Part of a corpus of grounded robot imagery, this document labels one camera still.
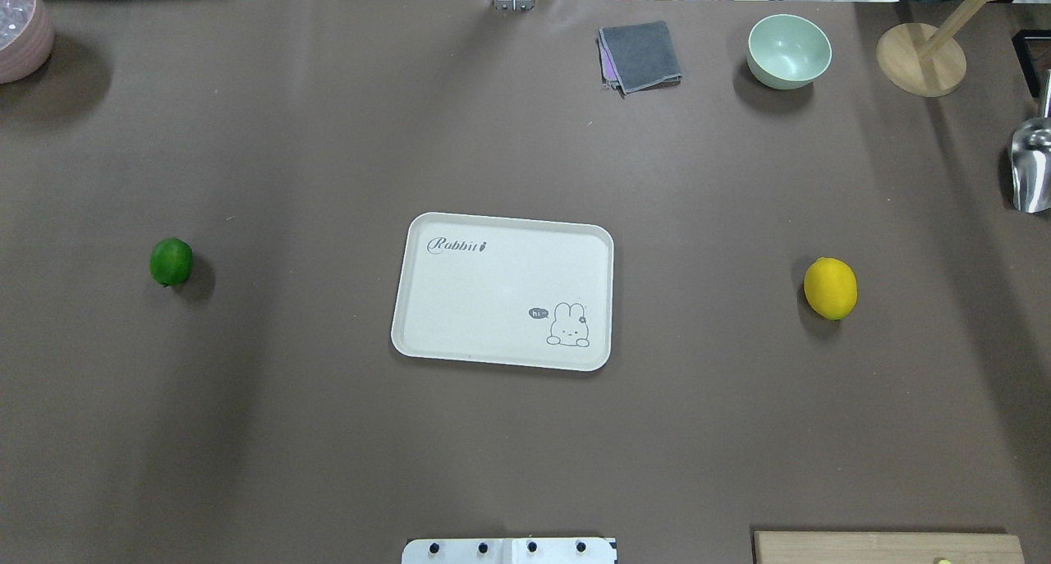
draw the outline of wooden stand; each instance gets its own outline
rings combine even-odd
[[[875,45],[880,69],[898,88],[915,96],[952,92],[967,74],[967,57],[952,37],[987,2],[964,0],[941,28],[918,22],[890,28]]]

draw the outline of bowl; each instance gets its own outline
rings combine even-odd
[[[55,28],[42,0],[0,0],[0,84],[42,66],[55,44]]]
[[[770,88],[802,88],[831,62],[828,37],[806,18],[775,14],[748,33],[748,69]]]

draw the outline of wooden cutting board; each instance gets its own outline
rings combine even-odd
[[[1025,564],[1002,534],[756,531],[756,564]]]

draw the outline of light green bowl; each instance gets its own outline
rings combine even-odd
[[[770,88],[802,88],[831,62],[828,37],[806,18],[775,14],[748,33],[748,69]]]

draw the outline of scoop handle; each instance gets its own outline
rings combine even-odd
[[[1040,117],[1051,118],[1051,69],[1044,71],[1044,86],[1040,88]]]

